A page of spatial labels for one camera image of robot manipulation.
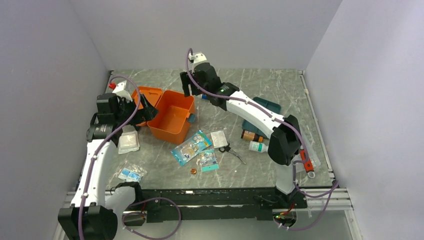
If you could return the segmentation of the clear zip bag white pads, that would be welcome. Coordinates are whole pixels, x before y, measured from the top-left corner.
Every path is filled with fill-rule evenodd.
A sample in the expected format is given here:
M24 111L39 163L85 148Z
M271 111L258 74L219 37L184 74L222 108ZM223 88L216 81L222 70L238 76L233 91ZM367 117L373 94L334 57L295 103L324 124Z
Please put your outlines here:
M226 135L223 130L218 130L210 133L213 147L215 149L222 148L228 145Z

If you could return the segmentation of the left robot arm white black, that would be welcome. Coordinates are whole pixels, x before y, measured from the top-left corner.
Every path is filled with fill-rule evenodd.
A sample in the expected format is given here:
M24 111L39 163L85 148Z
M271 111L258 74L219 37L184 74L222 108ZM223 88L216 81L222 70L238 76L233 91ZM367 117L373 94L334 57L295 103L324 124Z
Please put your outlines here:
M133 98L103 93L96 99L86 132L87 153L79 185L69 207L58 212L58 222L70 240L112 240L123 227L127 207L139 209L144 203L136 181L120 183L106 198L108 171L118 151L123 127L153 120L158 110L143 94Z

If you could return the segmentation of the orange medicine box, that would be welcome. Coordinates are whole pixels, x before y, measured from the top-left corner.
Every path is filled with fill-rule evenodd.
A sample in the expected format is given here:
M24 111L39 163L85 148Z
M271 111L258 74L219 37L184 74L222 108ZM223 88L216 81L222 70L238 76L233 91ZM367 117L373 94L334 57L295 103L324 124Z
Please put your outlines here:
M148 126L152 135L166 142L181 144L184 142L195 116L195 98L174 90L163 91L160 88L139 86L138 91L157 110L156 117L148 122L137 124L139 130Z

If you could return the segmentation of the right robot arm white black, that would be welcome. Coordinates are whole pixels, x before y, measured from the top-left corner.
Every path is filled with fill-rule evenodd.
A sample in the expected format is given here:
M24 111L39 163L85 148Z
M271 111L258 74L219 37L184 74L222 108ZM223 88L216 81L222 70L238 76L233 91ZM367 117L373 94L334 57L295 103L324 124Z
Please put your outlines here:
M306 150L298 119L268 110L249 98L230 82L222 82L215 68L208 62L179 74L185 97L205 94L216 107L236 114L257 127L269 140L267 154L277 165L276 203L287 208L298 203L295 156Z

